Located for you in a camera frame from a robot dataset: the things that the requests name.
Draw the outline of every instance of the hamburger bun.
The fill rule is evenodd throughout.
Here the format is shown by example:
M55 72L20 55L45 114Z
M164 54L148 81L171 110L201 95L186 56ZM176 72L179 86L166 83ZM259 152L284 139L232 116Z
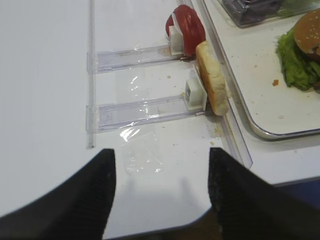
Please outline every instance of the hamburger bun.
M203 41L196 47L195 54L200 77L212 110L216 115L223 116L229 109L226 81L221 72L220 64L215 59L214 50L208 41Z
M320 60L320 9L304 15L294 26L294 40L309 57Z

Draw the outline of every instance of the red tomato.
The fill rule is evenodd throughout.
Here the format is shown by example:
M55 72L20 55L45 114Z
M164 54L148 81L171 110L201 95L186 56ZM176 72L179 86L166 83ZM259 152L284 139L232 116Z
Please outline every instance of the red tomato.
M183 35L184 55L192 56L196 54L198 44L206 40L205 28L202 25L197 12L187 5L179 5L173 13ZM165 31L169 36L169 26L173 26L172 16L165 24Z

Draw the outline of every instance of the burger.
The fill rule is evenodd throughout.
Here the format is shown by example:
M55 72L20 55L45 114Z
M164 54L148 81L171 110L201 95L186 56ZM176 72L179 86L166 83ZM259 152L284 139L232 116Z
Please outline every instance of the burger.
M304 15L278 40L277 53L282 61L288 87L302 91L320 85L320 9Z

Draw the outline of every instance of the lettuce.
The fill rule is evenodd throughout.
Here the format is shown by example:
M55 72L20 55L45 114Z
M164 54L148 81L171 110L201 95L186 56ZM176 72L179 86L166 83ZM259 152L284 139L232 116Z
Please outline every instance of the lettuce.
M297 46L294 29L278 40L277 53L282 61L288 87L306 91L320 81L320 64L309 59Z

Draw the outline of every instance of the white tray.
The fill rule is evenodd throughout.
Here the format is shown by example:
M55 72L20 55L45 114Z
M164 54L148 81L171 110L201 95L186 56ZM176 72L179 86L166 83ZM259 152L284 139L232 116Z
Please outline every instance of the white tray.
M276 54L278 37L301 15L241 29L217 0L204 2L254 132L264 139L320 132L320 95L287 87Z

